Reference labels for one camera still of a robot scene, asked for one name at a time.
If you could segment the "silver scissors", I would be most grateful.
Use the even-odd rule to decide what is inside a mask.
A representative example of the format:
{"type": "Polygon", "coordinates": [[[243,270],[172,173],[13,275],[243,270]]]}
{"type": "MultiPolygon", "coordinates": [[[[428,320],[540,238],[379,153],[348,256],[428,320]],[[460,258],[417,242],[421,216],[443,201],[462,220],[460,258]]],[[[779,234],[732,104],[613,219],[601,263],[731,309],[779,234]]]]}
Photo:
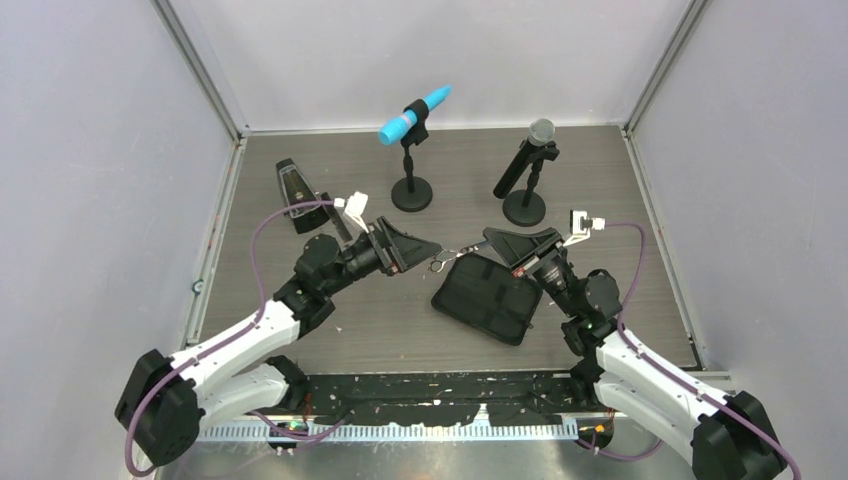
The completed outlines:
{"type": "Polygon", "coordinates": [[[456,250],[442,250],[440,253],[436,254],[430,261],[428,266],[428,270],[432,273],[440,273],[444,270],[445,266],[453,262],[469,253],[474,253],[479,251],[481,248],[484,248],[487,245],[486,242],[472,244],[469,246],[461,247],[456,250]]]}

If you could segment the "black zip tool case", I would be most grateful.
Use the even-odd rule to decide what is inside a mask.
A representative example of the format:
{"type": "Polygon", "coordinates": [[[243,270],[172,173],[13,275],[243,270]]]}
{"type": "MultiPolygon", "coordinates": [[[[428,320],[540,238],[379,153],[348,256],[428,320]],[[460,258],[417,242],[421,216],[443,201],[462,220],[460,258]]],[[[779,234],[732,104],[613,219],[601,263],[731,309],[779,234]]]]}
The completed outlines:
{"type": "Polygon", "coordinates": [[[476,253],[453,263],[431,306],[497,341],[520,345],[543,294],[532,280],[476,253]]]}

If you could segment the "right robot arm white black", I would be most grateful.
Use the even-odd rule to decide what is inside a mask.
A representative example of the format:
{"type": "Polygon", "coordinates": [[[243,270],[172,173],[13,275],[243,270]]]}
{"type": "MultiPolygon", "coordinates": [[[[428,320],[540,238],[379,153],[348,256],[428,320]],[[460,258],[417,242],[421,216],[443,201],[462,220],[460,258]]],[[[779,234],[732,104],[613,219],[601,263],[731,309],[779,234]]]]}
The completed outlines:
{"type": "Polygon", "coordinates": [[[579,362],[571,397],[584,410],[610,407],[646,428],[685,460],[697,479],[802,476],[763,404],[729,394],[662,358],[623,321],[624,302],[605,269],[581,277],[554,228],[534,234],[487,227],[483,236],[511,273],[531,278],[566,315],[564,340],[579,362]]]}

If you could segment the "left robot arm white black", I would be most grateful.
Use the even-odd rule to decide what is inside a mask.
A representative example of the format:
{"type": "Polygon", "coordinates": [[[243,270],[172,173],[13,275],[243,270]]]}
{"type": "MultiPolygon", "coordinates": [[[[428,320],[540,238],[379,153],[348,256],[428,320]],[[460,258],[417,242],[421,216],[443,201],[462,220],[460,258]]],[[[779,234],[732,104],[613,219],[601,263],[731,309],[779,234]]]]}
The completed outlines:
{"type": "Polygon", "coordinates": [[[275,350],[317,329],[335,310],[333,295],[356,281],[374,272],[405,273],[441,250],[384,217],[346,247],[326,234],[309,238],[292,277],[272,295],[262,293],[247,318],[190,348],[139,357],[115,409],[126,430],[127,469],[137,477],[152,472],[134,464],[135,447],[157,468],[181,457],[201,433],[242,414],[274,407],[298,412],[309,379],[275,350]]]}

